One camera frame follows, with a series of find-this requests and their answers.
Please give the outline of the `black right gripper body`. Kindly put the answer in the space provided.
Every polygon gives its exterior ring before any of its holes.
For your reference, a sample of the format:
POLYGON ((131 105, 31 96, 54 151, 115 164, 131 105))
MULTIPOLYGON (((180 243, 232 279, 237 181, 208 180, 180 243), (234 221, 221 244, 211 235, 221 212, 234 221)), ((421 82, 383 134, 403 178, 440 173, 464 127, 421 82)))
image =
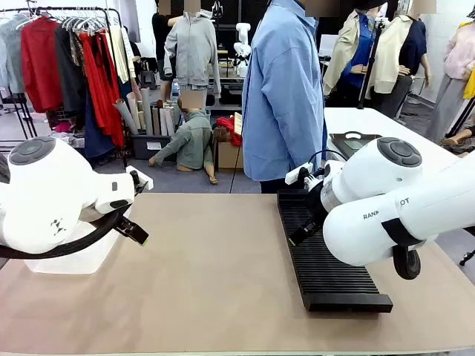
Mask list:
POLYGON ((327 204, 322 201, 321 192, 324 190, 324 184, 318 183, 313 187, 309 185, 306 187, 307 195, 305 197, 305 204, 307 210, 311 213, 313 221, 316 225, 323 225, 329 210, 327 204))

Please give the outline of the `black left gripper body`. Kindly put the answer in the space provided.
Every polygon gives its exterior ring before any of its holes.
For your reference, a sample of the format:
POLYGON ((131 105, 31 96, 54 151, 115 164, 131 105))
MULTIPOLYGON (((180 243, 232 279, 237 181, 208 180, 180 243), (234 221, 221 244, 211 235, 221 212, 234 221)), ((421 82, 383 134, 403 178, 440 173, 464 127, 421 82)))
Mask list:
POLYGON ((129 210, 130 208, 120 208, 109 214, 111 231, 115 230, 120 234, 130 234, 132 232, 132 221, 127 216, 129 210))

